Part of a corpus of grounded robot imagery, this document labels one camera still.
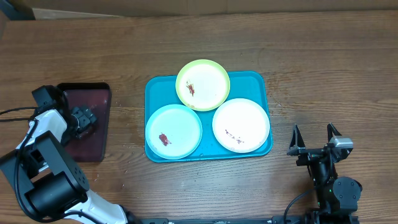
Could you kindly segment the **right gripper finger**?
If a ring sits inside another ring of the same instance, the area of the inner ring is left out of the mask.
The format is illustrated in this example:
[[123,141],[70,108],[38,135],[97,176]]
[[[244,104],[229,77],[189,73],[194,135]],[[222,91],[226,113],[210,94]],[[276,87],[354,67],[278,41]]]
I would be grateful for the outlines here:
[[297,124],[294,124],[292,131],[292,140],[287,150],[288,156],[299,156],[303,151],[306,150],[305,143],[300,133]]
[[341,133],[335,128],[335,126],[332,123],[329,123],[326,128],[327,128],[328,142],[330,142],[331,139],[335,136],[341,136]]

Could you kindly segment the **light blue plate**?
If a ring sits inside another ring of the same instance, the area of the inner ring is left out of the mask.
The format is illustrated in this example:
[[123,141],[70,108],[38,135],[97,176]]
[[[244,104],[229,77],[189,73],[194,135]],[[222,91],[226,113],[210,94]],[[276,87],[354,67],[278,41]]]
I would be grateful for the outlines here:
[[166,105],[156,110],[146,123],[146,143],[156,156],[183,159],[200,144],[203,128],[200,118],[184,105]]

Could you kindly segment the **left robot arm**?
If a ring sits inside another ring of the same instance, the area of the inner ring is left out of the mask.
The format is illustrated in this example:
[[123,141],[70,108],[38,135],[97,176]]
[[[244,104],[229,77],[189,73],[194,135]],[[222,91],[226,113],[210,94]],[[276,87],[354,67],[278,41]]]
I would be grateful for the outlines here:
[[90,189],[81,162],[106,150],[111,90],[106,83],[44,85],[22,142],[1,158],[1,171],[22,211],[40,223],[138,223],[130,211]]

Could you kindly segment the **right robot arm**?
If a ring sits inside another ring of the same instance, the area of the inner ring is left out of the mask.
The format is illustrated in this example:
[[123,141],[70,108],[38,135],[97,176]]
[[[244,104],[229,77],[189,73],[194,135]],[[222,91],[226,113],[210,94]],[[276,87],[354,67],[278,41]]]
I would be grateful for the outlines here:
[[[341,135],[333,124],[327,125],[328,142],[321,148],[308,149],[298,126],[292,130],[288,156],[296,156],[296,165],[305,166],[313,181],[313,188],[295,197],[283,214],[284,223],[358,223],[353,213],[358,209],[362,185],[351,177],[340,177],[335,164],[346,159],[353,150],[351,138]],[[317,208],[307,211],[302,217],[289,217],[291,206],[301,198],[316,193]]]

